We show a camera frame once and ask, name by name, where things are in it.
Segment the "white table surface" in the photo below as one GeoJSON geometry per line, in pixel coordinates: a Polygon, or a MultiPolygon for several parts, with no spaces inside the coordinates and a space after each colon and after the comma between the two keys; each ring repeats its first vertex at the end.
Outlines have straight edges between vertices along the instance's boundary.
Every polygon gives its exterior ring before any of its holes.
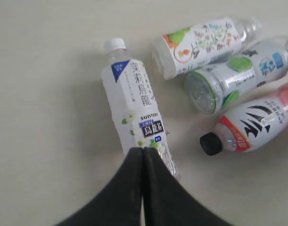
{"type": "Polygon", "coordinates": [[[191,195],[237,226],[288,226],[288,130],[256,152],[208,157],[197,138],[218,115],[196,112],[182,78],[153,76],[154,37],[222,15],[259,18],[260,38],[288,35],[288,0],[0,0],[0,226],[63,220],[122,163],[100,79],[112,37],[146,64],[191,195]]]}

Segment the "blue triangle label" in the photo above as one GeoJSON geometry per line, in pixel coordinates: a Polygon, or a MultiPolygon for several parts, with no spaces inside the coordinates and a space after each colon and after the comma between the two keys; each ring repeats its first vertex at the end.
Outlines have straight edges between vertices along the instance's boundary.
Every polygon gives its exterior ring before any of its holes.
{"type": "Polygon", "coordinates": [[[122,71],[127,66],[128,62],[129,62],[129,60],[122,61],[122,62],[117,62],[117,63],[114,63],[113,65],[111,65],[111,70],[112,70],[112,73],[114,74],[116,83],[119,80],[119,77],[120,77],[122,71]]]}

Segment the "black bottle cap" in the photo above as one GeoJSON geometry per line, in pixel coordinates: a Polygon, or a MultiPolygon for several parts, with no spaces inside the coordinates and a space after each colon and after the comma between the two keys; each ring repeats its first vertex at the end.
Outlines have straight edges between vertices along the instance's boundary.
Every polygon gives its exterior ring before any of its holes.
{"type": "Polygon", "coordinates": [[[208,155],[212,156],[222,151],[222,142],[214,133],[207,133],[200,138],[200,145],[208,155]]]}

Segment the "water bottle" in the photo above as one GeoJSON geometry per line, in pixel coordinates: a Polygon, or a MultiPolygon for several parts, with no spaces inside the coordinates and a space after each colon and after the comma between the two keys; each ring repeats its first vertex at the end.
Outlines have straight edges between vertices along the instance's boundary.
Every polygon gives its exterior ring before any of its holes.
{"type": "Polygon", "coordinates": [[[288,73],[288,37],[262,40],[226,63],[207,65],[187,75],[185,89],[205,114],[216,113],[241,95],[288,73]]]}
{"type": "Polygon", "coordinates": [[[213,132],[200,138],[208,155],[222,150],[250,152],[265,145],[288,127],[288,83],[263,98],[228,110],[213,132]]]}
{"type": "Polygon", "coordinates": [[[178,178],[143,62],[129,57],[120,38],[107,41],[104,48],[109,65],[102,70],[102,81],[123,152],[127,154],[136,146],[154,147],[172,175],[178,178]]]}
{"type": "Polygon", "coordinates": [[[260,31],[255,19],[223,17],[158,37],[153,59],[166,80],[218,62],[245,48],[260,31]]]}

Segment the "white bottle label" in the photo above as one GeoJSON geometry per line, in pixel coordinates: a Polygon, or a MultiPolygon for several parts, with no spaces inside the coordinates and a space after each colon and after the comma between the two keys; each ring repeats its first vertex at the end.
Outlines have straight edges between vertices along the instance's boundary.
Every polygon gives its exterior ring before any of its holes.
{"type": "Polygon", "coordinates": [[[210,78],[209,74],[213,74],[220,82],[220,89],[217,86],[211,87],[215,93],[216,111],[256,87],[282,78],[288,71],[284,51],[283,46],[264,40],[234,56],[227,63],[206,65],[196,70],[209,84],[213,84],[213,77],[210,78]]]}
{"type": "Polygon", "coordinates": [[[224,17],[164,35],[176,74],[185,73],[225,58],[241,49],[233,21],[224,17]]]}
{"type": "Polygon", "coordinates": [[[253,151],[268,143],[288,126],[288,84],[274,95],[227,111],[218,121],[237,141],[237,152],[253,151]]]}
{"type": "Polygon", "coordinates": [[[102,80],[125,153],[131,147],[161,147],[166,133],[144,64],[135,59],[106,67],[102,80]]]}

